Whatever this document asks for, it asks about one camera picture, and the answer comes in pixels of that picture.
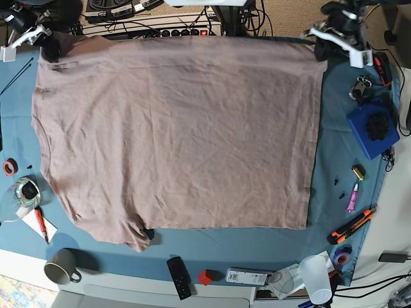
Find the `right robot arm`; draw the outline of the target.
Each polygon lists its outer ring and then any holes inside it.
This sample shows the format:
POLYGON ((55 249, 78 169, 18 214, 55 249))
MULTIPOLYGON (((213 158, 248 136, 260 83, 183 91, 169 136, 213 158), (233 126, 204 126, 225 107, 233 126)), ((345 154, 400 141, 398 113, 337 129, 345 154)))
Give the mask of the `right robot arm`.
POLYGON ((1 46, 1 61, 13 62, 17 48, 27 44, 41 48, 48 62, 57 62, 61 47, 52 29, 44 25, 48 18, 48 10, 39 11, 20 1, 1 1, 1 20, 12 29, 11 34, 6 35, 5 45, 1 46))

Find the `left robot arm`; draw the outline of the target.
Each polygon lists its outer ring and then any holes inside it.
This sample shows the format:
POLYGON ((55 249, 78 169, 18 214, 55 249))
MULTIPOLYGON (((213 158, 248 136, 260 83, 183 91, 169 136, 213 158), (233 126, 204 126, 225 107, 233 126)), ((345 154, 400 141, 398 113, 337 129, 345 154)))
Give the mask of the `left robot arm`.
POLYGON ((304 34, 315 37, 314 54, 318 61, 341 51, 348 56, 351 67, 373 65, 364 22, 367 6, 367 1, 330 1, 321 7, 326 18, 314 23, 304 34))

